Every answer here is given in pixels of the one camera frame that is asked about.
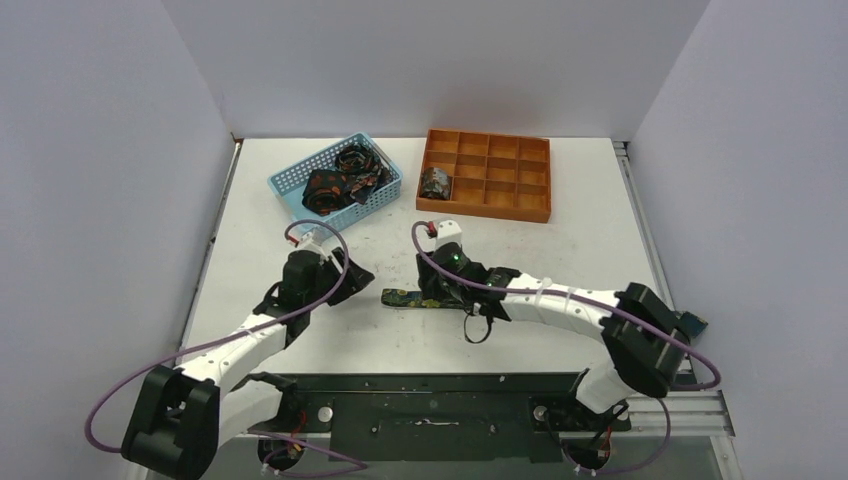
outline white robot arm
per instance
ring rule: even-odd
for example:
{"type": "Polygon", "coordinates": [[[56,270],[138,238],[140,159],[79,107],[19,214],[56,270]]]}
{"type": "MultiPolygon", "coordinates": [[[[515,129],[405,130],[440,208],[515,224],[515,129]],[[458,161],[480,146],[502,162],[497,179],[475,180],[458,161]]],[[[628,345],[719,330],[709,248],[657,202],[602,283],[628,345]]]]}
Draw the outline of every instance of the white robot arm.
{"type": "Polygon", "coordinates": [[[607,347],[610,357],[580,379],[577,401],[602,414],[633,395],[664,397],[673,383],[683,352],[659,341],[642,329],[606,310],[571,299],[572,295],[596,300],[637,314],[665,333],[688,344],[690,336],[681,319],[644,285],[630,284],[625,291],[585,290],[554,284],[510,268],[486,269],[462,251],[462,230],[453,220],[431,223],[429,234],[436,249],[428,254],[445,271],[478,284],[523,293],[497,293],[468,287],[436,271],[418,256],[419,287],[425,298],[452,297],[468,310],[506,321],[537,322],[584,335],[607,347]]]}

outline wooden compartment tray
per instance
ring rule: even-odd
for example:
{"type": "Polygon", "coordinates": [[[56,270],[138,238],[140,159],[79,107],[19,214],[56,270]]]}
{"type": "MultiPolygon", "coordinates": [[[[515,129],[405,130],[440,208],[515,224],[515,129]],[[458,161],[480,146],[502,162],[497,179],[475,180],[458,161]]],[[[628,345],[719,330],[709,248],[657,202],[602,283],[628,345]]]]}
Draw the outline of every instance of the wooden compartment tray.
{"type": "Polygon", "coordinates": [[[419,175],[418,210],[538,223],[551,216],[547,139],[431,129],[421,173],[430,167],[450,176],[451,198],[421,198],[419,175]]]}

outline white panel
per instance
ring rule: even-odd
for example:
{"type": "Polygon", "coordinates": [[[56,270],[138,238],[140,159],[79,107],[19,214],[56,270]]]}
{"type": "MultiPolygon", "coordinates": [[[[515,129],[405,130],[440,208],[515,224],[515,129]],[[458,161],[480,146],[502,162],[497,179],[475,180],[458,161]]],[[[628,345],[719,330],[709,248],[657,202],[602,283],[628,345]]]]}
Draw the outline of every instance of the white panel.
{"type": "Polygon", "coordinates": [[[156,0],[3,2],[0,65],[0,477],[123,478],[83,420],[174,350],[232,140],[156,0]]]}
{"type": "Polygon", "coordinates": [[[631,146],[749,480],[848,471],[846,5],[713,0],[631,146]]]}
{"type": "Polygon", "coordinates": [[[237,136],[629,139],[708,0],[165,3],[237,136]]]}

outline blue mesh basket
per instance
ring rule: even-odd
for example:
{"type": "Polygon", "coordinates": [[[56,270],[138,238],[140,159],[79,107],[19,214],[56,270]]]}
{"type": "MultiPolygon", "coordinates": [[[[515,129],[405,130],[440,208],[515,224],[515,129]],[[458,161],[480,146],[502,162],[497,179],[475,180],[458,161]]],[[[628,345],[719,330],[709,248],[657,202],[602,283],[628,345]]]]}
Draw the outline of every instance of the blue mesh basket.
{"type": "MultiPolygon", "coordinates": [[[[286,208],[291,213],[292,221],[311,218],[329,223],[337,230],[343,230],[350,225],[356,223],[361,218],[370,215],[378,208],[386,205],[392,200],[400,196],[400,181],[403,175],[400,169],[386,156],[385,152],[380,149],[374,140],[365,133],[356,133],[345,138],[320,152],[304,158],[294,165],[275,173],[268,177],[268,185],[280,197],[280,200],[286,205],[286,208]],[[306,188],[306,182],[309,180],[309,174],[316,168],[334,169],[336,155],[348,145],[360,143],[371,147],[380,159],[383,165],[389,168],[392,175],[392,180],[375,192],[371,192],[368,196],[368,201],[365,205],[354,203],[342,210],[337,210],[329,215],[320,216],[315,212],[308,210],[303,206],[303,191],[306,188]]],[[[303,225],[300,228],[301,234],[314,229],[315,225],[303,225]]],[[[315,230],[314,235],[319,240],[324,240],[332,234],[324,228],[315,230]]]]}

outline purple cable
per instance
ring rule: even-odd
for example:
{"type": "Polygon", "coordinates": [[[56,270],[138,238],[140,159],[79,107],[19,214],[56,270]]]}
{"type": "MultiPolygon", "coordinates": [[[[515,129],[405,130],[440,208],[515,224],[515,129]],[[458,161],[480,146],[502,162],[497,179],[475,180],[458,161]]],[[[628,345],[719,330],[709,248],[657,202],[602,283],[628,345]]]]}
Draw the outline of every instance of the purple cable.
{"type": "MultiPolygon", "coordinates": [[[[433,261],[432,258],[430,258],[429,255],[427,255],[427,253],[424,251],[424,249],[421,248],[421,244],[418,242],[418,237],[415,235],[415,229],[418,228],[418,227],[429,228],[429,224],[427,222],[415,222],[414,224],[412,224],[412,243],[413,243],[413,245],[415,245],[415,249],[418,251],[418,253],[421,254],[421,258],[423,258],[424,261],[427,262],[428,265],[433,267],[434,270],[439,272],[439,274],[441,274],[441,275],[443,275],[443,276],[445,276],[445,277],[447,277],[447,278],[449,278],[449,279],[451,279],[451,280],[453,280],[457,283],[465,285],[466,287],[476,288],[478,290],[487,290],[487,291],[490,291],[490,292],[509,293],[509,294],[515,294],[515,295],[528,295],[528,294],[535,295],[537,293],[536,290],[533,290],[533,289],[491,287],[489,285],[483,285],[482,283],[472,282],[472,281],[466,280],[466,279],[464,279],[464,278],[462,278],[458,275],[454,275],[453,273],[451,273],[451,272],[445,270],[444,268],[442,268],[441,266],[439,266],[435,261],[433,261]]],[[[713,388],[716,385],[718,385],[719,383],[721,383],[721,373],[718,371],[718,367],[716,367],[715,364],[713,364],[713,362],[711,362],[709,359],[707,359],[707,357],[696,352],[692,347],[690,347],[689,345],[686,345],[685,343],[681,342],[680,340],[677,340],[676,338],[671,338],[670,336],[668,336],[664,332],[660,331],[658,328],[654,327],[650,323],[642,320],[641,318],[639,318],[639,317],[637,317],[637,316],[635,316],[631,313],[625,312],[624,310],[621,310],[620,308],[613,307],[612,305],[607,305],[603,302],[599,302],[597,300],[587,298],[587,297],[584,297],[584,296],[581,296],[581,295],[575,295],[575,294],[569,295],[568,293],[561,292],[559,290],[542,290],[541,293],[543,293],[545,295],[554,295],[554,296],[557,296],[557,297],[565,297],[565,298],[570,297],[574,301],[584,303],[586,305],[591,305],[593,307],[597,307],[597,308],[606,310],[610,313],[614,313],[614,314],[624,318],[628,322],[636,324],[636,325],[642,327],[644,330],[651,332],[655,336],[661,338],[666,343],[671,344],[671,346],[679,348],[680,350],[682,350],[684,353],[688,354],[692,358],[697,359],[699,362],[704,364],[704,366],[707,367],[709,369],[709,371],[713,374],[714,378],[709,382],[696,383],[694,385],[674,385],[675,389],[686,390],[686,391],[706,390],[708,388],[713,388]]]]}
{"type": "MultiPolygon", "coordinates": [[[[595,470],[595,475],[618,475],[621,473],[635,472],[636,470],[645,468],[648,465],[654,463],[656,459],[660,458],[660,455],[665,453],[665,449],[668,448],[668,444],[671,442],[671,414],[668,413],[668,407],[666,406],[665,402],[662,401],[661,398],[655,398],[654,400],[660,402],[660,406],[663,407],[663,413],[665,413],[665,438],[663,439],[663,443],[662,445],[660,445],[660,448],[658,448],[656,452],[651,454],[650,457],[646,458],[645,460],[642,460],[639,463],[627,467],[613,468],[611,470],[595,470]]],[[[565,458],[567,458],[568,461],[576,465],[574,460],[572,460],[572,458],[568,456],[568,452],[566,452],[565,449],[563,449],[563,453],[565,453],[565,458]]],[[[578,472],[591,474],[592,470],[581,466],[578,472]]]]}
{"type": "MultiPolygon", "coordinates": [[[[252,433],[254,435],[262,435],[264,437],[276,438],[277,440],[282,440],[282,441],[288,442],[288,443],[294,443],[296,445],[300,445],[303,448],[315,450],[316,452],[323,453],[324,455],[326,455],[328,457],[343,460],[345,462],[352,463],[354,465],[353,467],[350,467],[350,468],[342,468],[342,469],[339,469],[339,470],[331,470],[329,472],[317,472],[317,473],[293,473],[293,472],[286,472],[286,471],[280,472],[280,475],[282,475],[284,477],[291,477],[291,478],[325,478],[325,477],[332,477],[332,476],[335,476],[335,475],[343,475],[345,473],[358,472],[360,470],[365,470],[366,468],[368,468],[368,465],[365,464],[364,462],[362,462],[362,460],[357,460],[353,457],[348,457],[347,455],[341,454],[339,452],[334,452],[334,451],[332,451],[328,448],[319,447],[318,445],[313,445],[311,443],[307,443],[307,442],[300,440],[298,438],[292,438],[292,437],[288,437],[288,436],[281,435],[279,433],[274,433],[274,432],[262,432],[262,431],[259,431],[259,430],[248,430],[248,433],[252,433]]],[[[283,452],[285,450],[286,450],[285,448],[280,448],[280,449],[274,450],[273,452],[269,453],[268,455],[265,455],[265,458],[262,459],[262,464],[267,465],[268,462],[272,458],[274,458],[275,455],[277,455],[280,452],[283,452]]]]}
{"type": "Polygon", "coordinates": [[[344,238],[342,238],[342,234],[339,233],[338,230],[336,230],[335,228],[331,227],[330,225],[328,225],[328,224],[326,224],[322,221],[319,221],[319,220],[305,219],[305,220],[298,220],[296,222],[293,222],[291,225],[289,225],[286,228],[285,236],[286,237],[289,236],[289,232],[291,231],[292,228],[294,228],[298,225],[302,225],[304,223],[312,223],[312,224],[324,227],[327,230],[329,230],[330,233],[335,235],[336,238],[339,239],[339,243],[341,244],[342,251],[344,251],[344,257],[345,258],[344,258],[344,263],[342,265],[341,276],[339,276],[339,279],[333,285],[333,288],[331,288],[327,293],[325,293],[323,297],[319,298],[318,300],[315,300],[314,302],[310,303],[309,305],[307,305],[303,308],[299,308],[299,309],[297,309],[293,312],[289,312],[289,313],[287,313],[287,314],[285,314],[281,317],[277,317],[273,320],[269,320],[265,323],[256,325],[255,327],[249,328],[247,330],[242,330],[238,333],[234,333],[234,334],[229,335],[227,337],[219,338],[218,340],[212,340],[211,342],[206,342],[206,343],[203,343],[201,345],[186,348],[184,350],[180,350],[178,352],[172,353],[170,355],[167,355],[165,357],[160,358],[159,360],[156,360],[155,362],[151,362],[151,363],[139,368],[135,372],[129,374],[123,380],[119,381],[118,383],[113,385],[112,388],[107,390],[106,393],[104,393],[103,396],[100,397],[97,400],[97,402],[94,404],[94,407],[91,409],[91,412],[89,412],[88,417],[86,417],[86,419],[85,419],[85,439],[88,440],[88,443],[90,443],[92,447],[94,447],[94,448],[96,448],[100,451],[107,452],[107,453],[121,453],[120,447],[112,447],[112,446],[106,445],[104,443],[101,443],[100,440],[97,440],[96,438],[94,438],[94,432],[92,430],[92,424],[94,423],[94,417],[97,415],[97,412],[100,411],[100,409],[103,407],[103,405],[110,398],[112,398],[112,395],[114,395],[118,390],[123,388],[124,385],[130,383],[136,377],[142,375],[143,373],[147,372],[148,370],[151,370],[152,368],[156,367],[157,365],[161,365],[165,362],[170,362],[171,360],[175,360],[178,357],[182,357],[184,355],[189,355],[189,354],[192,354],[192,353],[195,353],[195,352],[199,352],[201,350],[206,350],[206,349],[209,349],[209,348],[218,347],[218,346],[221,346],[225,343],[229,343],[229,342],[232,342],[233,340],[244,337],[245,335],[249,335],[250,333],[256,333],[260,330],[264,330],[264,329],[271,327],[273,325],[285,323],[293,317],[296,317],[296,316],[301,315],[303,313],[311,312],[312,310],[315,310],[315,308],[317,308],[322,303],[326,302],[334,293],[336,293],[336,290],[338,290],[339,287],[342,285],[342,282],[344,282],[345,276],[347,275],[348,266],[350,265],[350,260],[349,260],[350,254],[349,254],[348,249],[347,249],[347,243],[345,243],[344,238]]]}

